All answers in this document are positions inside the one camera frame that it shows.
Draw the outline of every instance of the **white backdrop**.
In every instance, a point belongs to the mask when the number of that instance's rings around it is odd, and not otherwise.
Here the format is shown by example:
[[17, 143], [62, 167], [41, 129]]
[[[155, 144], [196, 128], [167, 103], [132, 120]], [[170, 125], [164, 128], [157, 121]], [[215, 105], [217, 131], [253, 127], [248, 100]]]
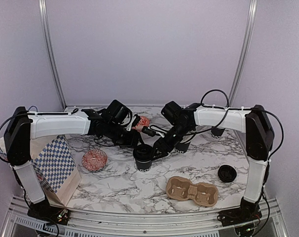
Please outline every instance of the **white backdrop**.
[[[199, 101], [229, 93], [248, 0], [47, 0], [68, 105]], [[221, 95], [210, 103], [224, 103]]]

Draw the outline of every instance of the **cardboard cup holder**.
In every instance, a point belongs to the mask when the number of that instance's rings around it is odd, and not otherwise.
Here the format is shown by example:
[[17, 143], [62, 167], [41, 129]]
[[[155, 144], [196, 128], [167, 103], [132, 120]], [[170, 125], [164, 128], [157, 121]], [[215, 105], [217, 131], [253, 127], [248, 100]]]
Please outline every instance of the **cardboard cup holder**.
[[201, 206], [214, 206], [218, 201], [219, 191], [213, 184], [193, 184], [189, 179], [174, 176], [168, 180], [167, 196], [178, 201], [192, 199]]

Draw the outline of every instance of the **white marble surface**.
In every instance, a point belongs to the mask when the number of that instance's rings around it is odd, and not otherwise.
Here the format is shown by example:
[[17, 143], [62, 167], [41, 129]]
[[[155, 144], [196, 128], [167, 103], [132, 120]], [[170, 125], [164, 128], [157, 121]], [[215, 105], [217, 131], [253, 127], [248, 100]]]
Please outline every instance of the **white marble surface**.
[[[147, 116], [151, 124], [169, 128], [159, 107], [130, 107], [134, 113]], [[158, 137], [142, 135], [152, 145]], [[209, 133], [198, 135], [185, 154], [173, 153], [153, 162], [150, 171], [136, 170], [132, 149], [100, 147], [94, 136], [75, 136], [69, 139], [82, 182], [67, 207], [119, 213], [183, 213], [220, 209], [240, 204], [247, 182], [248, 162], [233, 131], [225, 131], [215, 140]], [[111, 144], [106, 138], [100, 143]], [[102, 171], [90, 172], [81, 164], [85, 152], [101, 149], [108, 155], [108, 165]], [[217, 172], [229, 164], [237, 171], [232, 183], [223, 183]], [[213, 207], [203, 207], [192, 200], [177, 201], [167, 197], [165, 188], [172, 176], [182, 176], [193, 183], [206, 182], [217, 186], [219, 200]]]

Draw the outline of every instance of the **marble table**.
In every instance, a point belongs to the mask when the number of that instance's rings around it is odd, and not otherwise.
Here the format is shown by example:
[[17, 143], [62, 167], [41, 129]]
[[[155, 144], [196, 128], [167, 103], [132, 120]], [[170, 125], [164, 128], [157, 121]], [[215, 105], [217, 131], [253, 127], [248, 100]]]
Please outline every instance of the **marble table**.
[[[146, 116], [151, 124], [163, 128], [171, 125], [160, 114], [161, 107], [130, 107]], [[145, 143], [152, 145], [158, 137], [142, 134]], [[150, 171], [140, 172], [135, 167], [132, 149], [103, 147], [94, 136], [72, 135], [68, 139], [82, 182], [67, 207], [114, 213], [184, 213], [222, 209], [240, 204], [246, 188], [248, 162], [233, 131], [226, 130], [220, 139], [209, 133], [196, 136], [185, 154], [172, 153], [153, 162]], [[107, 138], [101, 144], [111, 144]], [[101, 149], [108, 155], [107, 166], [90, 172], [81, 164], [82, 156], [91, 149]], [[228, 164], [237, 171], [232, 183], [223, 183], [217, 175], [221, 165]], [[192, 200], [177, 201], [167, 197], [165, 188], [172, 176], [190, 179], [193, 183], [206, 182], [217, 186], [219, 200], [213, 207], [203, 207]]]

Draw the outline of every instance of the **vertical metal post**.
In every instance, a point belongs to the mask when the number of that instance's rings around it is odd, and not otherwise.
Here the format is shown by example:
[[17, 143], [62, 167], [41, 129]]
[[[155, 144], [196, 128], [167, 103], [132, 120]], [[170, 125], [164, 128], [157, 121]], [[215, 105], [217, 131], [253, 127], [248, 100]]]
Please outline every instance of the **vertical metal post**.
[[252, 38], [253, 29], [254, 29], [257, 4], [258, 4], [258, 0], [251, 0], [250, 1], [248, 19], [247, 19], [247, 25], [246, 25], [246, 31], [245, 31], [242, 51], [241, 51], [241, 54], [240, 54], [240, 57], [239, 57], [239, 62], [238, 62], [238, 66], [237, 66], [237, 69], [236, 69], [233, 85], [232, 85], [232, 88], [231, 88], [230, 93], [229, 93], [229, 104], [231, 106], [234, 102], [234, 99], [235, 99], [235, 96], [236, 96], [236, 93], [237, 93], [238, 85], [240, 83], [243, 68], [244, 68], [244, 64], [245, 64], [245, 59], [246, 59], [246, 56], [247, 56], [247, 52], [249, 50], [249, 45], [250, 45], [250, 41], [251, 41], [251, 38]]
[[39, 0], [39, 8], [40, 8], [40, 16], [41, 16], [41, 22], [43, 27], [43, 33], [44, 33], [44, 39], [45, 39], [45, 45], [47, 49], [47, 54], [49, 57], [50, 67], [53, 74], [53, 80], [54, 84], [57, 90], [57, 94], [61, 103], [61, 107], [64, 110], [67, 105], [65, 101], [65, 97], [62, 91], [62, 86], [59, 78], [59, 74], [57, 72], [56, 62], [53, 54], [53, 47], [52, 47], [52, 41], [51, 41], [51, 35], [50, 35], [50, 28], [49, 28], [49, 22], [47, 18], [47, 12], [46, 12], [46, 2], [45, 0]]

